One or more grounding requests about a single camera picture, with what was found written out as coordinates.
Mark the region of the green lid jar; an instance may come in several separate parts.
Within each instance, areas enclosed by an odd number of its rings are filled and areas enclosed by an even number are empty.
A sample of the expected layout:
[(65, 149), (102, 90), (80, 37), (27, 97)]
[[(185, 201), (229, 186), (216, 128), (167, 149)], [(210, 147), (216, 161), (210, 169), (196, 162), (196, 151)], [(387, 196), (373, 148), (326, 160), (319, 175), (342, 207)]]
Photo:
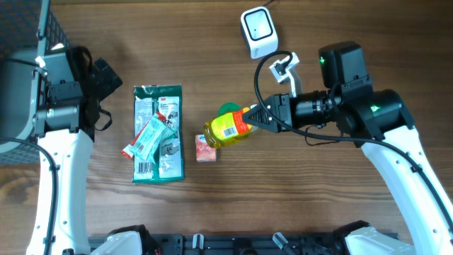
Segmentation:
[(228, 103), (223, 104), (219, 108), (218, 114), (219, 115), (224, 115), (225, 113), (239, 111), (240, 109), (241, 109), (241, 107), (237, 103), (228, 102)]

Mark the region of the green 3M glove package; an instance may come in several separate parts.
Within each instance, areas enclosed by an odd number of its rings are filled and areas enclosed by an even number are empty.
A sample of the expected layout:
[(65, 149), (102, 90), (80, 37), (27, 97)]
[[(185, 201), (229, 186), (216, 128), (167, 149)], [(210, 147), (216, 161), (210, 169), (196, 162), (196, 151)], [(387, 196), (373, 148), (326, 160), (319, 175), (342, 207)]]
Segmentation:
[(134, 183), (164, 183), (184, 179), (182, 143), (182, 87), (148, 85), (134, 87), (134, 137), (155, 112), (164, 115), (176, 133), (164, 139), (155, 154), (156, 163), (134, 157)]

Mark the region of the teal snack bar wrapper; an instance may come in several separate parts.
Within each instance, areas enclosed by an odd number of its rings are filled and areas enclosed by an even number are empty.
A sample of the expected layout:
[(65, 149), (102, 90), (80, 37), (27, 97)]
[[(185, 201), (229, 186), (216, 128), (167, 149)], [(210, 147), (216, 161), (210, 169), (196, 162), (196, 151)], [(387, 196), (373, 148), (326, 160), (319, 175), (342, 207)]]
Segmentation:
[(140, 159), (156, 163), (155, 154), (160, 143), (176, 133), (166, 117), (159, 112), (155, 112), (150, 121), (144, 126), (132, 145), (132, 153)]

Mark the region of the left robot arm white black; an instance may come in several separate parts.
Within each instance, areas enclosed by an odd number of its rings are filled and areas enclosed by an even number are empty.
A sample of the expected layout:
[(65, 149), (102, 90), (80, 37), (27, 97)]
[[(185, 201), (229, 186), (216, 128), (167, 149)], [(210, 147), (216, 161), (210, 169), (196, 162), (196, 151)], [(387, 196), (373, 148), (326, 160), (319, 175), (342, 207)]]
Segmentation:
[(35, 114), (40, 183), (27, 254), (157, 254), (143, 225), (115, 229), (95, 249), (88, 242), (86, 177), (100, 102), (121, 79), (82, 46), (51, 50), (41, 64), (49, 76)]

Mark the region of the yellow liquid bottle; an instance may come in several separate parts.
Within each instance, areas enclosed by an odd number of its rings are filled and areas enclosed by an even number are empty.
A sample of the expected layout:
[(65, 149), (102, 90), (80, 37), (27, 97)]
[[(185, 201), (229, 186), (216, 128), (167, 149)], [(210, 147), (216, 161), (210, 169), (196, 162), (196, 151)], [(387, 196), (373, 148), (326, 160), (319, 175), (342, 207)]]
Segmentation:
[(243, 114), (254, 105), (241, 108), (238, 111), (218, 115), (207, 121), (203, 127), (205, 139), (210, 147), (215, 149), (233, 145), (245, 140), (258, 128), (243, 121)]

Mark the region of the red snack bar wrapper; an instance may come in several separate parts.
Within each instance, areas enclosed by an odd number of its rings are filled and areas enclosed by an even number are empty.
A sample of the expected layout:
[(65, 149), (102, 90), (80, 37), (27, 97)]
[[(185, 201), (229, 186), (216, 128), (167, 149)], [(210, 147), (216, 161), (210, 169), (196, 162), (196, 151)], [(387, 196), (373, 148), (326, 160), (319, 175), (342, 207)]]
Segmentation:
[(166, 117), (160, 112), (155, 112), (131, 143), (121, 151), (121, 155), (128, 159), (137, 157), (154, 162), (154, 154), (159, 143), (168, 135), (169, 131)]

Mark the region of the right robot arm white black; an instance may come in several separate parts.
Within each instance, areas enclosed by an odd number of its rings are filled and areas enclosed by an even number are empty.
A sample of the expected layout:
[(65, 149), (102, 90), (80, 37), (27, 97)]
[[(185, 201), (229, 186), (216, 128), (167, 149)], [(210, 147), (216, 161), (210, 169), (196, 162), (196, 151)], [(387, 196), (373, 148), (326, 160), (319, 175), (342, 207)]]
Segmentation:
[(321, 145), (351, 142), (360, 148), (383, 178), (410, 232), (403, 243), (357, 221), (337, 229), (337, 254), (451, 254), (452, 202), (436, 177), (420, 142), (414, 120), (393, 90), (375, 91), (360, 45), (339, 42), (319, 50), (324, 90), (302, 92), (294, 71), (296, 54), (270, 53), (271, 72), (289, 82), (289, 94), (260, 98), (243, 116), (271, 132), (290, 131), (309, 137), (311, 125), (335, 123), (338, 136), (315, 135)]

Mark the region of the orange tissue pack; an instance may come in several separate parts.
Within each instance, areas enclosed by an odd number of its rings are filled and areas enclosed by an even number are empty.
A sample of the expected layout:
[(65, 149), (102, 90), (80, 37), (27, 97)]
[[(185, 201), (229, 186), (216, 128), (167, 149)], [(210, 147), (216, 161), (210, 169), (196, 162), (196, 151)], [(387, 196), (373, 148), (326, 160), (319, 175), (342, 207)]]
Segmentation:
[(217, 160), (217, 151), (210, 147), (204, 135), (195, 136), (195, 149), (197, 162), (215, 162)]

